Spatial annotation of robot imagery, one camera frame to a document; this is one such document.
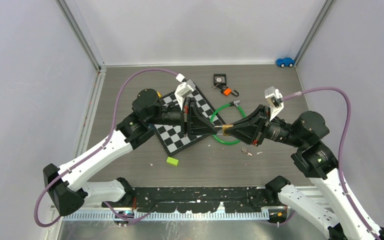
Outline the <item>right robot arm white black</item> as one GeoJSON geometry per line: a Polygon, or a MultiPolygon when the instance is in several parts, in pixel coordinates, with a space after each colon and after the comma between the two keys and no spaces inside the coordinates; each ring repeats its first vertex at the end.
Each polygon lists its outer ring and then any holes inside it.
{"type": "Polygon", "coordinates": [[[268,203],[291,207],[329,240],[384,240],[384,227],[373,221],[347,183],[340,180],[338,159],[322,141],[329,132],[325,119],[315,111],[305,111],[287,123],[272,117],[271,109],[264,105],[223,128],[225,135],[248,145],[258,146],[267,139],[296,148],[291,156],[294,165],[318,188],[330,208],[319,206],[282,176],[266,184],[268,203]]]}

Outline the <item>brass padlock with steel shackle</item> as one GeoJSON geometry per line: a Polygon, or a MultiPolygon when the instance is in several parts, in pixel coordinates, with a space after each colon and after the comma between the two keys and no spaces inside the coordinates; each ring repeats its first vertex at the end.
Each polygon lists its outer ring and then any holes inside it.
{"type": "Polygon", "coordinates": [[[229,133],[230,129],[233,127],[233,124],[222,124],[222,125],[216,125],[214,128],[217,130],[216,135],[217,136],[230,136],[229,133]]]}

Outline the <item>silver cable lock keys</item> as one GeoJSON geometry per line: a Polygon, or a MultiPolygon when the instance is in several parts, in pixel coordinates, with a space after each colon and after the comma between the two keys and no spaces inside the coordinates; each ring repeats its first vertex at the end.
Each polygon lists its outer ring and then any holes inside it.
{"type": "Polygon", "coordinates": [[[246,154],[247,156],[252,156],[252,154],[251,154],[245,147],[243,147],[243,148],[241,149],[241,152],[244,153],[244,154],[246,154]]]}

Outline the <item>green cable lock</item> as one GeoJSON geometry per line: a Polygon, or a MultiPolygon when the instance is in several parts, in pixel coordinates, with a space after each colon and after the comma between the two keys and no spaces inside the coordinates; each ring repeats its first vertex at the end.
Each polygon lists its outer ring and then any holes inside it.
{"type": "MultiPolygon", "coordinates": [[[[243,118],[245,118],[247,115],[245,114],[244,110],[240,106],[240,102],[241,102],[240,100],[235,100],[235,101],[232,101],[232,102],[227,103],[225,105],[222,105],[221,107],[216,109],[215,112],[211,115],[210,121],[213,122],[214,118],[219,116],[219,112],[228,108],[228,107],[236,107],[237,110],[239,111],[239,113],[241,114],[241,116],[243,118]]],[[[227,146],[232,146],[232,145],[238,144],[240,142],[239,140],[225,141],[225,140],[220,139],[217,135],[213,135],[213,138],[218,143],[223,144],[223,145],[227,145],[227,146]]]]}

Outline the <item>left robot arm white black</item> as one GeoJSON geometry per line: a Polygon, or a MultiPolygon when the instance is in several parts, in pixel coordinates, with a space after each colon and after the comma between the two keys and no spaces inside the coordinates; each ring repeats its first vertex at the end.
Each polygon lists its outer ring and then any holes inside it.
{"type": "Polygon", "coordinates": [[[153,125],[179,126],[188,137],[217,133],[215,125],[200,113],[194,98],[186,96],[178,106],[166,107],[154,89],[140,91],[132,103],[132,113],[116,125],[100,143],[79,157],[56,166],[43,168],[44,183],[60,216],[73,214],[84,204],[116,202],[128,207],[133,190],[123,178],[91,183],[89,179],[109,163],[126,155],[149,140],[153,125]]]}

